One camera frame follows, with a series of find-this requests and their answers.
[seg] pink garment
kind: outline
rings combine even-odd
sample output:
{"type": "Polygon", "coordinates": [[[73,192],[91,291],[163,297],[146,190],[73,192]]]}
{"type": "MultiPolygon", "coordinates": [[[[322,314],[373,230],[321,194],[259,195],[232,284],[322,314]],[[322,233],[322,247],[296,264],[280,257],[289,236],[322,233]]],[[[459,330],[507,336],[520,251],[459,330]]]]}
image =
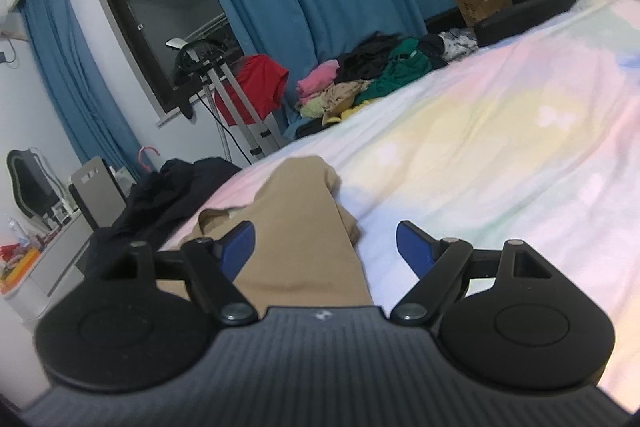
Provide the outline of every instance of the pink garment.
{"type": "Polygon", "coordinates": [[[300,103],[305,105],[306,102],[317,96],[320,91],[329,87],[338,75],[338,69],[340,69],[340,65],[337,60],[328,60],[311,71],[308,77],[299,80],[296,93],[300,103]]]}

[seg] gray gripper base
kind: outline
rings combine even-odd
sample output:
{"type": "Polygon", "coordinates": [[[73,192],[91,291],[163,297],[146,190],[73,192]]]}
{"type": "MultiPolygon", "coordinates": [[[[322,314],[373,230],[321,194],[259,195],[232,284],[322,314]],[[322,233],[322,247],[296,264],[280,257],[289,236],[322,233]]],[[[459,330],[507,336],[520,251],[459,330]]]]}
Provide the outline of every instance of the gray gripper base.
{"type": "Polygon", "coordinates": [[[427,331],[366,307],[271,309],[222,331],[166,384],[111,396],[55,387],[22,417],[34,427],[615,427],[628,414],[595,387],[552,397],[485,387],[427,331]]]}

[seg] bed sheet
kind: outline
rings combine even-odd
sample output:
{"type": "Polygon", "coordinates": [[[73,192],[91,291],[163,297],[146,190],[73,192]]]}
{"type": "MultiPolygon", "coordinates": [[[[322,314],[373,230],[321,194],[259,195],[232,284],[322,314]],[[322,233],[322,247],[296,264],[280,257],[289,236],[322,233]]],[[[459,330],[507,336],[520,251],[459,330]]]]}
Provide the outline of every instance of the bed sheet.
{"type": "Polygon", "coordinates": [[[600,384],[636,409],[639,86],[640,3],[600,1],[289,145],[206,207],[249,204],[284,158],[322,156],[341,177],[336,199],[360,224],[356,251],[386,312],[417,281],[396,250],[400,220],[478,248],[523,238],[612,318],[616,348],[600,384]]]}

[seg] brown paper bag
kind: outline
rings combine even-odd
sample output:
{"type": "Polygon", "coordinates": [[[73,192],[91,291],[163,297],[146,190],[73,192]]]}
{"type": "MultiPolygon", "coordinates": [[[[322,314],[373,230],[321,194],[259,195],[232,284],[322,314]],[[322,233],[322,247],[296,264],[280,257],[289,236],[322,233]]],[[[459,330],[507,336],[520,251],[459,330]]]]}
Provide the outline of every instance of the brown paper bag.
{"type": "Polygon", "coordinates": [[[511,0],[456,0],[456,2],[469,28],[503,8],[512,6],[511,0]]]}

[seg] white bottle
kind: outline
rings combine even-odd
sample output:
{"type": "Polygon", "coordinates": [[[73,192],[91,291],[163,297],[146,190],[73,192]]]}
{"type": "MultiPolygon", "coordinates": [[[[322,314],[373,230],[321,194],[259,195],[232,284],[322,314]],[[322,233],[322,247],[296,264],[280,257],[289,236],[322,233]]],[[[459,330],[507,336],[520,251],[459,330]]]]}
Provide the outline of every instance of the white bottle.
{"type": "Polygon", "coordinates": [[[18,240],[21,247],[27,248],[31,244],[31,239],[24,231],[23,227],[21,227],[20,223],[18,223],[13,217],[8,217],[9,228],[14,234],[14,237],[18,240]]]}

